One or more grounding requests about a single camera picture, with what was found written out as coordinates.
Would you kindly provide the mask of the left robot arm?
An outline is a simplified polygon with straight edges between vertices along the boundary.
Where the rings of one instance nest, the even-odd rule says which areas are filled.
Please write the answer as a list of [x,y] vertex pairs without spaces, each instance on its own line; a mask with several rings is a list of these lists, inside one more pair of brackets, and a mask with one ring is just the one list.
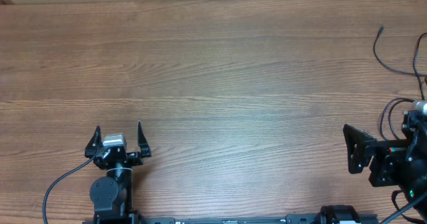
[[139,151],[128,152],[123,134],[102,137],[101,128],[96,127],[84,155],[106,174],[95,180],[89,190],[94,205],[93,223],[145,223],[142,214],[133,208],[133,168],[151,157],[140,122],[137,124],[137,146]]

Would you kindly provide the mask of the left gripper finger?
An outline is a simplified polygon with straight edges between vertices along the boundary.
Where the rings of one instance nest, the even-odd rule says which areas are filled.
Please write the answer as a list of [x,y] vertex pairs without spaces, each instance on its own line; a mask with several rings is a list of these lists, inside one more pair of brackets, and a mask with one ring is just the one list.
[[90,139],[89,143],[85,147],[86,153],[95,153],[101,146],[101,128],[97,126],[95,132]]
[[143,134],[141,121],[138,121],[137,124],[137,145],[140,148],[142,157],[151,157],[151,149],[145,135]]

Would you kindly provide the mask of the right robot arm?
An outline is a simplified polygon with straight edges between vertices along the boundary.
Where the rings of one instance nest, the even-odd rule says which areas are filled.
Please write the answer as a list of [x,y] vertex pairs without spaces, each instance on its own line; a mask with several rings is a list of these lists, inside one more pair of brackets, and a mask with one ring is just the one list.
[[343,127],[348,153],[348,171],[370,169],[373,187],[399,186],[408,201],[426,219],[426,115],[408,111],[402,132],[405,139],[379,141],[349,124]]

